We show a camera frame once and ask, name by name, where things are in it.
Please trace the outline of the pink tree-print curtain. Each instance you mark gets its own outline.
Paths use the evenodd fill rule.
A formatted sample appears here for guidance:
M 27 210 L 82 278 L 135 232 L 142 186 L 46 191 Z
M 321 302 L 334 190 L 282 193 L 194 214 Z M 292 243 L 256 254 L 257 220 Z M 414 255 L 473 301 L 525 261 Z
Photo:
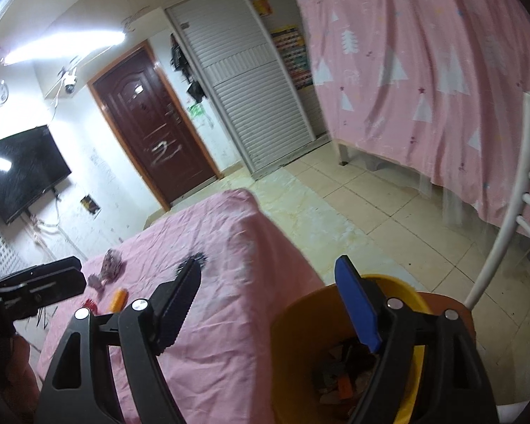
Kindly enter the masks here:
M 330 136 L 500 225 L 530 92 L 519 0 L 297 0 Z

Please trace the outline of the yellow wall sticker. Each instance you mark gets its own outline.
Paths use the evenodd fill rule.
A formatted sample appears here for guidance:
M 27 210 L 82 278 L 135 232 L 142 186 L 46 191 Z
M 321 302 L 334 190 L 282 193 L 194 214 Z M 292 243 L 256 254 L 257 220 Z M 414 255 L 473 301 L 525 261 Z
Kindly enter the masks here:
M 253 8 L 261 17 L 270 16 L 273 13 L 269 0 L 253 0 Z

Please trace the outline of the white louvered wardrobe door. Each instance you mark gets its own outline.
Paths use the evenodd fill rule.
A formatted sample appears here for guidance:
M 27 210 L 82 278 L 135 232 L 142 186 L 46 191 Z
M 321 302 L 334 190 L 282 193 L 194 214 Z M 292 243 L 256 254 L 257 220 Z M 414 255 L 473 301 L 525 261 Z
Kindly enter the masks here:
M 167 15 L 253 178 L 288 164 L 315 142 L 250 0 L 187 0 Z

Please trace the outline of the crumpled silver dotted wrapper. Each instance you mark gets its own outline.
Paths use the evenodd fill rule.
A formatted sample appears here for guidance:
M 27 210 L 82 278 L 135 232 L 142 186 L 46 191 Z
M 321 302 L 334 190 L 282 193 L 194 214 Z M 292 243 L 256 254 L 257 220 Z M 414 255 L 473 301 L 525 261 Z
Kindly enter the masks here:
M 124 260 L 120 251 L 109 249 L 102 259 L 100 271 L 90 274 L 87 284 L 97 292 L 102 292 L 106 284 L 116 281 L 124 270 Z

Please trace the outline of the fluorescent ceiling light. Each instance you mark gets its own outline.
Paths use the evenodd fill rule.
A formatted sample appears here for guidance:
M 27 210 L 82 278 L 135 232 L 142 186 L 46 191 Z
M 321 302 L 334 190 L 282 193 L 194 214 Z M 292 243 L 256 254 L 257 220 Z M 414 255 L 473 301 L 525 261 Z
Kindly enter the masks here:
M 34 60 L 82 58 L 99 49 L 117 46 L 124 40 L 124 32 L 115 30 L 57 32 L 16 47 L 2 58 L 1 63 L 9 66 Z

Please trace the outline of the white metal chair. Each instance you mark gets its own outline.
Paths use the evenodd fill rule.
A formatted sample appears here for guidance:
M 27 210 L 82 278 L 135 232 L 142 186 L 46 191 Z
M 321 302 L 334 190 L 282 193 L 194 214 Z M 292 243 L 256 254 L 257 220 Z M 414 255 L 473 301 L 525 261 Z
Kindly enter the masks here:
M 487 287 L 495 277 L 510 245 L 510 239 L 517 229 L 521 228 L 530 237 L 530 223 L 523 217 L 526 207 L 530 208 L 530 92 L 523 94 L 522 140 L 510 202 L 502 226 L 483 268 L 463 303 L 468 310 L 473 310 L 483 297 Z

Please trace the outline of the colourful wall chart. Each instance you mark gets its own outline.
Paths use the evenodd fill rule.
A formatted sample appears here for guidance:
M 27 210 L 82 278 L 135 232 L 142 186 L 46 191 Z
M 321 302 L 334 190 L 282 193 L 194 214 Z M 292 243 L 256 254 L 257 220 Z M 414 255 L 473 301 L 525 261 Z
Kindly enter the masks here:
M 313 84 L 312 73 L 303 36 L 295 25 L 271 32 L 273 44 L 297 90 Z

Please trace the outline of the black hanging bag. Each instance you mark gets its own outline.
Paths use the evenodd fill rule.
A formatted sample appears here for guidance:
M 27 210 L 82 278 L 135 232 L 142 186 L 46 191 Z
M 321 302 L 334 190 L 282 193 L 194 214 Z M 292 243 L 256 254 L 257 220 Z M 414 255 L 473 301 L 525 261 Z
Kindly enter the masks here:
M 190 83 L 187 88 L 187 94 L 189 94 L 190 97 L 192 97 L 192 100 L 195 101 L 197 104 L 200 104 L 206 97 L 206 93 L 203 90 L 202 85 L 200 85 L 199 81 L 192 81 Z

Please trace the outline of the dark red wooden door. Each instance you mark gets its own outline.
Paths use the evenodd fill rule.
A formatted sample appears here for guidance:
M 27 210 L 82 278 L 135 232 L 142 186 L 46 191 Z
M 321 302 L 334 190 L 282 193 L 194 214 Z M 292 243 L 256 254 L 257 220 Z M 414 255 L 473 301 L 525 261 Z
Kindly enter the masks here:
M 148 41 L 99 71 L 88 88 L 164 211 L 222 177 Z

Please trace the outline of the pink bed sheet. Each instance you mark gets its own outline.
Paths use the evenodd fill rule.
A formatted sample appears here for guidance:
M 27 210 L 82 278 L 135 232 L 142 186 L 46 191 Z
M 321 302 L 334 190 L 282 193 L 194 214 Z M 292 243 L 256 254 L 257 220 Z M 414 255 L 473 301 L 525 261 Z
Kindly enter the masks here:
M 322 287 L 302 253 L 259 209 L 246 189 L 210 196 L 125 241 L 117 286 L 126 307 L 149 299 L 195 258 L 201 284 L 179 335 L 157 358 L 182 423 L 271 423 L 273 318 L 298 298 Z M 43 379 L 74 313 L 87 299 L 98 314 L 108 295 L 86 288 L 58 305 L 39 359 Z M 110 347 L 121 423 L 143 423 L 128 385 L 121 351 Z

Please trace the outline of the black wall television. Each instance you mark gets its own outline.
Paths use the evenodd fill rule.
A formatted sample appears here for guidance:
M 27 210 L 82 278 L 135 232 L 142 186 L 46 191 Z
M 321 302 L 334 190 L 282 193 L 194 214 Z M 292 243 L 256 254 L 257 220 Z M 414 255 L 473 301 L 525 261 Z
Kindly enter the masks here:
M 0 216 L 12 223 L 71 170 L 46 125 L 0 140 Z

